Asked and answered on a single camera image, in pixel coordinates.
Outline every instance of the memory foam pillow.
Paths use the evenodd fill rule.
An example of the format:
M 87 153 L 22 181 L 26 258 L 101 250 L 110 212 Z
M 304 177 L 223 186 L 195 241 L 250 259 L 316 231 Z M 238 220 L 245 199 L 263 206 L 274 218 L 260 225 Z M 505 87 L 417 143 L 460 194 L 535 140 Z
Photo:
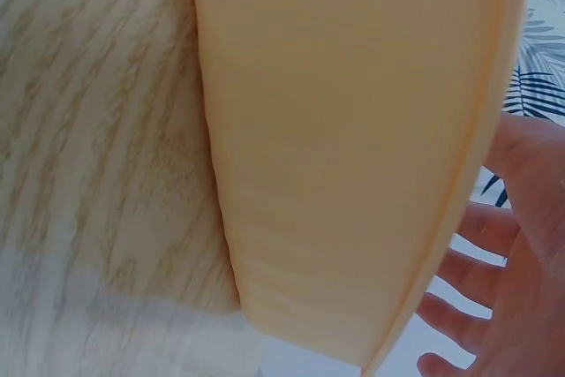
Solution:
M 471 191 L 524 0 L 196 0 L 243 311 L 371 373 Z

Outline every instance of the light wood grain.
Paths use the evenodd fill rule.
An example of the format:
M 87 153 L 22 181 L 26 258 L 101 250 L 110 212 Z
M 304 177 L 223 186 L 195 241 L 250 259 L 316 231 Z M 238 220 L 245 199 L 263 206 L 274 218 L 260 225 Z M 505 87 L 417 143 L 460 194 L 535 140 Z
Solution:
M 252 376 L 192 0 L 0 0 L 0 375 Z

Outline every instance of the finger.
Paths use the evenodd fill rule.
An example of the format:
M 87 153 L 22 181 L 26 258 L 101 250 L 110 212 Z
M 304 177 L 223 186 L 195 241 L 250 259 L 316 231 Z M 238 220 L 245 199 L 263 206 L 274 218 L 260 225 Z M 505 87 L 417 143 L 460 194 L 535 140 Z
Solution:
M 502 270 L 502 267 L 449 249 L 440 264 L 437 276 L 468 299 L 492 309 Z
M 418 371 L 422 377 L 459 377 L 463 374 L 461 368 L 451 365 L 435 353 L 426 353 L 418 359 Z
M 457 234 L 475 246 L 506 257 L 519 232 L 512 211 L 475 202 L 469 204 L 457 229 Z
M 553 132 L 556 125 L 545 119 L 503 113 L 486 156 L 485 167 L 503 180 L 512 177 L 531 159 L 535 147 L 532 139 L 541 133 Z
M 489 320 L 462 313 L 431 293 L 424 295 L 416 313 L 430 327 L 473 355 L 477 355 L 490 323 Z

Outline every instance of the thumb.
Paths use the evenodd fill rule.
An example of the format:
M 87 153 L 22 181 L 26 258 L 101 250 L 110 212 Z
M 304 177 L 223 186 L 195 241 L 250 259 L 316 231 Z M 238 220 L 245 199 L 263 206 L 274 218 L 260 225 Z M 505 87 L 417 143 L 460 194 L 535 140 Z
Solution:
M 505 114 L 485 166 L 504 180 L 532 250 L 565 283 L 565 128 Z

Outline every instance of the yellow foam cushion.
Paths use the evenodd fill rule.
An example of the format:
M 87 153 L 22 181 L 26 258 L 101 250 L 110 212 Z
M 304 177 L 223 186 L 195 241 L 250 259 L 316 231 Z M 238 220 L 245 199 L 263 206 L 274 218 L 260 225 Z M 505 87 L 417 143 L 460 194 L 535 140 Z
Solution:
M 524 0 L 196 0 L 243 310 L 371 373 L 493 134 Z

